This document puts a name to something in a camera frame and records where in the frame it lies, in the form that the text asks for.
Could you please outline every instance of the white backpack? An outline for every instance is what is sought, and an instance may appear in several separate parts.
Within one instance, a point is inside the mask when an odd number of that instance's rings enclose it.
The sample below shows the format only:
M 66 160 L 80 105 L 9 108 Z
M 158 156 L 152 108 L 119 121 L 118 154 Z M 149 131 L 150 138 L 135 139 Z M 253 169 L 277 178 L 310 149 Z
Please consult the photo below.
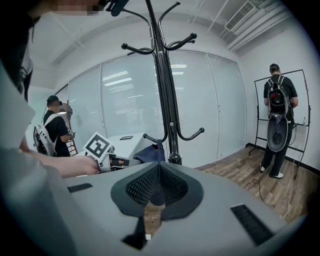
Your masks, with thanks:
M 55 141 L 52 142 L 48 133 L 48 130 L 46 129 L 46 125 L 49 124 L 54 118 L 59 117 L 58 114 L 52 114 L 48 117 L 48 119 L 46 120 L 45 124 L 42 123 L 37 124 L 35 126 L 36 131 L 39 135 L 39 138 L 41 139 L 41 142 L 48 154 L 48 156 L 53 157 L 56 154 L 56 142 L 57 142 L 57 138 L 58 136 L 55 138 Z

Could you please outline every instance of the wooden floor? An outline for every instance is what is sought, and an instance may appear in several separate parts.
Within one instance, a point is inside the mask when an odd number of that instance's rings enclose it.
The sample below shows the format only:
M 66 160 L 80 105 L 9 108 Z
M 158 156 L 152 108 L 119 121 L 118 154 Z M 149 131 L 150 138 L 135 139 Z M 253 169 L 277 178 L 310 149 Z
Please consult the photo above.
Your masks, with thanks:
M 306 201 L 308 195 L 316 191 L 320 181 L 319 176 L 309 170 L 297 166 L 287 160 L 282 164 L 280 172 L 284 174 L 282 179 L 269 177 L 271 166 L 263 175 L 259 172 L 259 165 L 264 156 L 264 151 L 255 150 L 249 156 L 248 152 L 252 147 L 247 147 L 238 153 L 228 156 L 220 161 L 211 163 L 198 169 L 225 177 L 252 195 L 260 198 L 259 184 L 253 183 L 253 179 L 259 180 L 261 184 L 261 196 L 264 201 L 279 215 L 284 216 L 288 211 L 289 197 L 292 189 L 292 196 L 289 203 L 289 212 L 284 217 L 287 222 L 291 222 L 300 215 L 307 213 Z M 146 234 L 154 234 L 160 226 L 160 213 L 164 206 L 157 207 L 149 203 L 144 211 L 144 224 Z

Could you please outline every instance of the air vent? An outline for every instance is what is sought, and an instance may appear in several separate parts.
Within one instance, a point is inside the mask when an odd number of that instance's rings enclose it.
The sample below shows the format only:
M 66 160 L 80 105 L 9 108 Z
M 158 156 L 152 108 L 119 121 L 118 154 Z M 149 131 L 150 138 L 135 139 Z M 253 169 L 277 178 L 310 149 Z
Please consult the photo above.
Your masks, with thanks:
M 229 22 L 224 27 L 227 30 L 234 32 L 245 21 L 247 21 L 256 11 L 257 11 L 256 7 L 251 2 L 247 1 L 236 12 L 236 14 L 233 15 L 233 17 L 229 20 Z
M 78 192 L 81 190 L 86 190 L 88 188 L 92 188 L 93 186 L 90 183 L 83 183 L 80 185 L 75 185 L 75 186 L 68 186 L 68 190 L 70 193 Z
M 230 208 L 256 246 L 273 237 L 272 232 L 244 204 Z

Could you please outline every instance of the coat rack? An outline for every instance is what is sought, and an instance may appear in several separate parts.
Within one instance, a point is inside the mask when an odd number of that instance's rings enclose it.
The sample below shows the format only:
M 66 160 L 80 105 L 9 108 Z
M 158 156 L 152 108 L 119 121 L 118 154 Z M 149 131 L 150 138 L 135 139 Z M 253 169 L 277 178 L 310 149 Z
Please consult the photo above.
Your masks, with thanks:
M 204 133 L 205 129 L 200 128 L 195 134 L 193 134 L 190 137 L 184 137 L 181 133 L 175 83 L 171 70 L 169 51 L 178 50 L 187 43 L 194 44 L 194 39 L 197 38 L 197 34 L 191 33 L 187 38 L 185 38 L 182 41 L 174 41 L 169 45 L 166 44 L 161 22 L 163 18 L 167 15 L 167 13 L 169 13 L 172 9 L 180 5 L 180 2 L 176 2 L 168 10 L 166 10 L 161 15 L 158 22 L 156 21 L 155 13 L 150 0 L 145 0 L 145 2 L 148 8 L 151 21 L 149 21 L 146 17 L 139 13 L 124 9 L 128 0 L 109 0 L 108 3 L 109 2 L 110 5 L 106 9 L 106 11 L 111 12 L 112 16 L 118 16 L 121 11 L 126 12 L 142 18 L 149 26 L 151 48 L 143 47 L 137 49 L 129 46 L 127 43 L 123 43 L 121 48 L 124 50 L 132 51 L 128 53 L 128 56 L 134 53 L 141 55 L 153 55 L 164 126 L 164 136 L 162 138 L 162 142 L 164 142 L 168 138 L 170 149 L 170 155 L 168 158 L 169 162 L 181 165 L 182 157 L 179 154 L 178 136 L 184 141 L 191 141 L 194 138 L 196 138 L 199 134 Z M 156 138 L 153 138 L 146 133 L 143 135 L 143 137 L 154 143 L 157 143 Z

